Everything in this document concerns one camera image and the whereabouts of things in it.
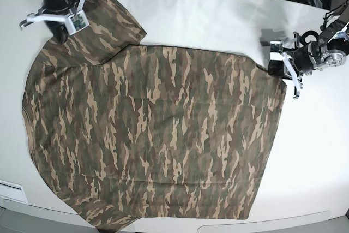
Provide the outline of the white label plate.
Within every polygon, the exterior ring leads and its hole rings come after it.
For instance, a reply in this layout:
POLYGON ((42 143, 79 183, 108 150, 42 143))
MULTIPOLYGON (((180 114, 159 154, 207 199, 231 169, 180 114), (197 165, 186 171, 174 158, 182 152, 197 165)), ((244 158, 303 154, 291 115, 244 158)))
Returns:
POLYGON ((28 205, 28 200, 22 185, 0 181, 0 196, 4 199, 28 205))

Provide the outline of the camouflage T-shirt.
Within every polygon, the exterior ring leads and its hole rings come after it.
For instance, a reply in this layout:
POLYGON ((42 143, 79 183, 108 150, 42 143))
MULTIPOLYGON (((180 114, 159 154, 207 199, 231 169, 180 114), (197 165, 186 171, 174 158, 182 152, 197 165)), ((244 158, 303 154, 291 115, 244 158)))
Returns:
POLYGON ((143 46, 117 0, 86 0, 89 26, 50 39, 22 102, 43 181, 100 232, 140 218, 247 219, 286 84, 251 58, 143 46))

